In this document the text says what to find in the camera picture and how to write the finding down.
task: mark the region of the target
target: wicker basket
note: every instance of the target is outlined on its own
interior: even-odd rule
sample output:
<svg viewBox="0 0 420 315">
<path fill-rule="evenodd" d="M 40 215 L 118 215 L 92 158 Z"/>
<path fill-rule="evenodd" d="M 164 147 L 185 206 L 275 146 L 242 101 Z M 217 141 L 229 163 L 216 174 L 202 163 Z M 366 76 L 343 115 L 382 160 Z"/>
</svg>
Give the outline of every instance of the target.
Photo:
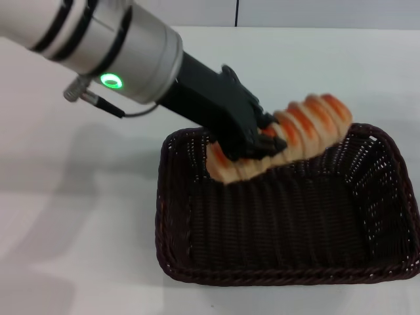
<svg viewBox="0 0 420 315">
<path fill-rule="evenodd" d="M 224 186 L 209 178 L 209 134 L 164 143 L 156 248 L 164 272 L 205 285 L 372 284 L 420 271 L 420 224 L 394 141 L 355 124 L 324 155 Z"/>
</svg>

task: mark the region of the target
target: robotic arm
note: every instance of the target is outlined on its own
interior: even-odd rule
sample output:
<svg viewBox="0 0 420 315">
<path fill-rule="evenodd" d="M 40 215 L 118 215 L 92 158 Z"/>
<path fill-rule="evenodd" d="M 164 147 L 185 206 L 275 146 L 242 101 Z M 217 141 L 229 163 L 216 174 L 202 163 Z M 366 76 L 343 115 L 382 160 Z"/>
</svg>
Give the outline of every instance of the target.
<svg viewBox="0 0 420 315">
<path fill-rule="evenodd" d="M 228 66 L 216 73 L 133 0 L 2 0 L 6 37 L 78 74 L 64 96 L 126 116 L 89 90 L 95 81 L 140 104 L 155 102 L 204 127 L 231 160 L 273 156 L 282 139 L 262 135 L 276 119 Z"/>
</svg>

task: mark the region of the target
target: basket rim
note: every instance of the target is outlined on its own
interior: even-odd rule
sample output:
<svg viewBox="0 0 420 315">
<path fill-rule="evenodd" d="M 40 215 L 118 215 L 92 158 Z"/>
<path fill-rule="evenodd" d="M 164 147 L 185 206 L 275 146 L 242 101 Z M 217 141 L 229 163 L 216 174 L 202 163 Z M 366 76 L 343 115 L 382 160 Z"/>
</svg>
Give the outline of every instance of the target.
<svg viewBox="0 0 420 315">
<path fill-rule="evenodd" d="M 416 276 L 420 273 L 420 268 L 412 268 L 420 259 L 420 220 L 418 219 L 419 210 L 413 193 L 413 186 L 408 177 L 406 162 L 402 157 L 395 141 L 384 130 L 367 123 L 353 123 L 348 133 L 358 133 L 381 138 L 391 157 L 397 165 L 396 175 L 400 179 L 398 185 L 399 193 L 406 212 L 409 214 L 409 222 L 412 224 L 415 237 L 415 250 L 411 257 L 406 261 L 390 264 L 386 268 L 369 266 L 366 268 L 327 268 L 310 267 L 305 269 L 282 268 L 282 269 L 261 269 L 261 270 L 210 270 L 201 268 L 185 268 L 177 264 L 172 257 L 165 239 L 165 221 L 163 217 L 167 208 L 162 206 L 161 197 L 165 195 L 163 188 L 171 174 L 165 171 L 168 165 L 169 154 L 167 154 L 167 144 L 174 138 L 184 139 L 189 133 L 205 134 L 206 129 L 188 128 L 181 129 L 169 135 L 163 143 L 161 149 L 161 161 L 159 165 L 159 178 L 157 188 L 157 212 L 156 212 L 156 249 L 157 259 L 163 271 L 173 279 L 183 282 L 194 282 L 199 284 L 214 285 L 285 285 L 285 284 L 373 284 L 383 281 L 402 280 Z"/>
</svg>

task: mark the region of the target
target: black stripe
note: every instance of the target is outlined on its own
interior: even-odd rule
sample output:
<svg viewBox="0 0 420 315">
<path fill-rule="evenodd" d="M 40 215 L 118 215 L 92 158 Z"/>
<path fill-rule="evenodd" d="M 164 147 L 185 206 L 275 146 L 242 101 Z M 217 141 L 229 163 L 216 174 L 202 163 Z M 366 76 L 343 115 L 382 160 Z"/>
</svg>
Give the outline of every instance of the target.
<svg viewBox="0 0 420 315">
<path fill-rule="evenodd" d="M 52 61 L 63 61 L 67 59 L 77 48 L 80 44 L 83 36 L 91 23 L 93 13 L 96 10 L 96 6 L 98 5 L 98 0 L 87 0 L 85 12 L 83 12 L 83 16 L 81 17 L 79 24 L 77 25 L 73 35 L 70 37 L 68 42 L 60 49 L 58 53 L 56 53 L 50 60 Z"/>
<path fill-rule="evenodd" d="M 235 27 L 238 27 L 239 0 L 236 0 Z"/>
<path fill-rule="evenodd" d="M 119 27 L 117 37 L 115 38 L 110 51 L 108 54 L 106 54 L 102 62 L 91 73 L 89 73 L 90 76 L 96 77 L 100 74 L 103 74 L 111 66 L 115 58 L 117 58 L 121 48 L 123 47 L 127 33 L 129 32 L 132 19 L 133 8 L 130 7 L 129 10 L 125 13 L 124 19 Z"/>
<path fill-rule="evenodd" d="M 30 50 L 35 53 L 42 53 L 54 41 L 55 37 L 63 27 L 70 10 L 73 7 L 73 0 L 63 0 L 60 10 L 58 11 L 54 21 L 52 22 L 48 32 L 44 37 Z"/>
</svg>

